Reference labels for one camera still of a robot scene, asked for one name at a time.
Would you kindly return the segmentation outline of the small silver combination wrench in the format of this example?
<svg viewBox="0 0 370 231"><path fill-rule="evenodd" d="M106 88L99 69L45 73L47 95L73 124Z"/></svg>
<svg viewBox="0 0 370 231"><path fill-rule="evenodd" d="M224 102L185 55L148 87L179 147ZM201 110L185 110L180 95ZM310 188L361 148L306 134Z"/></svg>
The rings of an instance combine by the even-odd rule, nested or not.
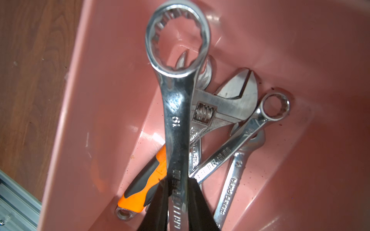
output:
<svg viewBox="0 0 370 231"><path fill-rule="evenodd" d="M265 141L265 131L261 130L231 157L229 170L213 216L213 219L220 230L226 221L249 156L252 152L262 147Z"/></svg>

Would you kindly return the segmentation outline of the large silver combination wrench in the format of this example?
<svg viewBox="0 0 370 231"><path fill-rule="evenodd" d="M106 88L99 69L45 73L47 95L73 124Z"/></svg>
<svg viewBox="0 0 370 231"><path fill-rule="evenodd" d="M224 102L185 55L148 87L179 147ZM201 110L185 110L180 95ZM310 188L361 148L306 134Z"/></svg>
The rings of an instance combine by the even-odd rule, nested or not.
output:
<svg viewBox="0 0 370 231"><path fill-rule="evenodd" d="M200 30L202 39L197 58L189 67L175 69L160 58L161 32L179 17L191 19ZM167 182L170 192L165 198L169 225L172 231L187 231L188 219L188 165L193 93L211 40L210 28L201 9L190 1L168 1L151 16L145 32L148 59L158 78L164 109L167 156Z"/></svg>

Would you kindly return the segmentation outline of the silver end wrench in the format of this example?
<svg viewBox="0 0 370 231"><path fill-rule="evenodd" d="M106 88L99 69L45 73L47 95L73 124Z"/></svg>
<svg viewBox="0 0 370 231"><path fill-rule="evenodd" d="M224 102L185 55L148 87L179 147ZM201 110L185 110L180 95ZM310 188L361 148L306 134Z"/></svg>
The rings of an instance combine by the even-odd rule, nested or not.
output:
<svg viewBox="0 0 370 231"><path fill-rule="evenodd" d="M188 61L188 53L189 49L186 49L178 58L176 62L176 69L185 67L185 64ZM207 58L205 69L202 71L197 79L196 88L200 90L205 90L211 80L212 80L212 63L210 61L210 58ZM194 113L194 119L198 122L207 122L209 120L209 116L207 115L207 110L205 109L205 106L197 106L196 110L199 109L200 112ZM201 140L198 140L194 143L194 145L190 148L189 153L189 174L194 171L198 165L201 162Z"/></svg>

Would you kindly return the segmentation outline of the medium silver combination wrench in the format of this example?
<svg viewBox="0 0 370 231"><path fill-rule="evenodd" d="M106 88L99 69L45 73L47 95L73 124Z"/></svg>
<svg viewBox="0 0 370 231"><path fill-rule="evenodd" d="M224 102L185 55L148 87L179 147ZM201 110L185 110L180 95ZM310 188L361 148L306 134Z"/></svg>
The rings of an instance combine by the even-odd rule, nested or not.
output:
<svg viewBox="0 0 370 231"><path fill-rule="evenodd" d="M276 97L280 100L280 111L270 116L264 109L269 98ZM250 118L236 130L236 132L208 159L202 162L191 174L190 178L202 183L218 168L220 168L230 157L232 157L246 142L251 140L266 126L284 119L291 109L291 102L285 94L272 90L265 94L260 104Z"/></svg>

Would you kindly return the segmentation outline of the silver adjustable wrench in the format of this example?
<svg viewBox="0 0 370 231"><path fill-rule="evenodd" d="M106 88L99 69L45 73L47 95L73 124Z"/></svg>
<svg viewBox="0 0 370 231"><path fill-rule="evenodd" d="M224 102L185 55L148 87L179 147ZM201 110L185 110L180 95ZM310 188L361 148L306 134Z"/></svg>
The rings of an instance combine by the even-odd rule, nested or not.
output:
<svg viewBox="0 0 370 231"><path fill-rule="evenodd" d="M214 93L195 89L191 106L190 145L205 134L220 127L236 124L248 119L256 108L258 84L255 73L241 69ZM194 119L197 106L205 106L209 120L198 122Z"/></svg>

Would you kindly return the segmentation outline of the pink plastic storage box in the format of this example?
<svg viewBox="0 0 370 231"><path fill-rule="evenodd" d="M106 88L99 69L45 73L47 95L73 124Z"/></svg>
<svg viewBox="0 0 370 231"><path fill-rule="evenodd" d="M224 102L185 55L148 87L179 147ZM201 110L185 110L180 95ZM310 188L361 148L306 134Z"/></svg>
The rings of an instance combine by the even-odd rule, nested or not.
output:
<svg viewBox="0 0 370 231"><path fill-rule="evenodd" d="M370 228L369 1L196 1L212 32L214 92L241 67L292 97L249 158L225 231ZM38 230L135 231L117 200L164 144L145 52L161 1L85 1Z"/></svg>

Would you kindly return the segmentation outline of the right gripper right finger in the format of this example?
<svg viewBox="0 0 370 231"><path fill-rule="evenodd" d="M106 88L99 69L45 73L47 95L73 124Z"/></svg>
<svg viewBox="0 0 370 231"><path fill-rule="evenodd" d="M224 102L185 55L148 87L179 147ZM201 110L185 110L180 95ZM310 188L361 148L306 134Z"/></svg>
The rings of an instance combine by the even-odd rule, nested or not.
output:
<svg viewBox="0 0 370 231"><path fill-rule="evenodd" d="M188 220L190 231L220 230L194 178L188 178Z"/></svg>

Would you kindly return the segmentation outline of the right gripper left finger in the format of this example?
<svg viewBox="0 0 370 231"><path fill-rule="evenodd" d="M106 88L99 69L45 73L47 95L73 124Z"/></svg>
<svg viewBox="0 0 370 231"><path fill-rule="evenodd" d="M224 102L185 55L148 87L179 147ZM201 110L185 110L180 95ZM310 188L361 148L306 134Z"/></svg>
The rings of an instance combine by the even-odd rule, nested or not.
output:
<svg viewBox="0 0 370 231"><path fill-rule="evenodd" d="M138 231L166 231L168 225L169 188L165 177L159 182L149 209Z"/></svg>

